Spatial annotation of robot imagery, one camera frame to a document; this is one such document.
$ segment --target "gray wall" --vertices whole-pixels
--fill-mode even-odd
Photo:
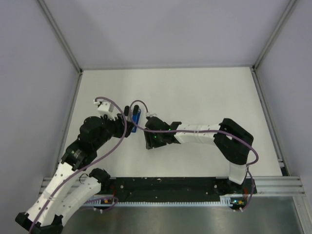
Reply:
[[[14,222],[49,176],[77,74],[34,0],[0,1],[0,227]]]
[[[253,65],[289,0],[46,0],[82,68]]]
[[[258,75],[291,172],[312,204],[312,1],[298,2]]]

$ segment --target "metal frame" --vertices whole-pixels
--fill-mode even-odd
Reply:
[[[71,105],[68,108],[66,112],[66,122],[64,124],[64,131],[63,131],[63,136],[61,138],[61,141],[59,143],[59,149],[57,152],[57,160],[60,159],[62,156],[62,152],[65,146],[65,140],[68,134],[68,129],[71,121],[71,117],[73,114],[74,106],[76,103],[77,95],[78,95],[78,90],[82,78],[82,72],[83,70],[79,66],[79,63],[77,62],[77,59],[75,58],[73,52],[70,49],[70,46],[68,45],[66,39],[63,36],[63,33],[59,29],[58,25],[56,24],[50,10],[48,9],[47,4],[45,3],[44,0],[36,0],[38,3],[41,11],[45,15],[47,21],[49,22],[53,32],[55,33],[56,38],[58,39],[61,47],[63,48],[64,52],[68,56],[69,60],[75,67],[79,78],[77,80],[76,88],[73,91],[71,97]],[[274,41],[276,40],[279,32],[281,31],[283,25],[287,22],[287,19],[290,17],[291,13],[295,9],[295,6],[297,4],[298,0],[289,0],[289,3],[282,14],[278,24],[276,25],[274,31],[272,32],[271,36],[269,37],[267,43],[265,44],[264,48],[262,49],[259,57],[257,58],[254,66],[251,68],[251,73],[253,76],[253,80],[255,83],[255,87],[257,89],[259,99],[261,102],[261,106],[267,121],[267,125],[273,140],[273,144],[277,153],[277,157],[279,160],[279,163],[281,166],[284,164],[286,165],[286,169],[288,170],[288,173],[291,175],[291,172],[289,171],[289,166],[287,164],[287,160],[283,158],[283,152],[282,152],[282,147],[280,146],[279,140],[278,140],[278,135],[276,133],[276,127],[273,123],[272,116],[270,114],[269,106],[267,104],[267,101],[264,97],[262,88],[261,88],[261,80],[257,76],[257,68],[260,66],[261,62],[269,52],[270,48],[272,47]],[[255,183],[258,189],[258,193],[255,194],[254,196],[292,196],[294,205],[296,207],[297,213],[298,213],[298,218],[301,222],[302,229],[305,234],[312,234],[312,214],[311,210],[309,207],[308,200],[306,198],[304,189],[302,187],[300,177],[297,176],[276,176],[276,177],[264,177],[264,176],[258,176],[255,177]],[[44,190],[44,188],[47,186],[51,179],[50,178],[44,178],[43,183],[41,186],[40,194]],[[73,187],[71,188],[70,192],[75,189],[79,185],[79,182],[76,181]]]

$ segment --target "white table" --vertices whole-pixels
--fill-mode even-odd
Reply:
[[[84,71],[65,148],[77,139],[85,118],[99,116],[93,104],[97,96],[114,100],[122,109],[141,99],[151,113],[169,124],[205,125],[232,118],[254,136],[253,147],[260,159],[251,166],[252,174],[282,175],[248,67]],[[140,106],[139,124],[144,126],[145,110]],[[98,155],[108,152],[118,140],[105,143]],[[253,160],[250,153],[248,161]],[[104,168],[111,176],[140,177],[227,176],[229,171],[227,160],[216,147],[172,144],[146,150],[140,130],[95,167]]]

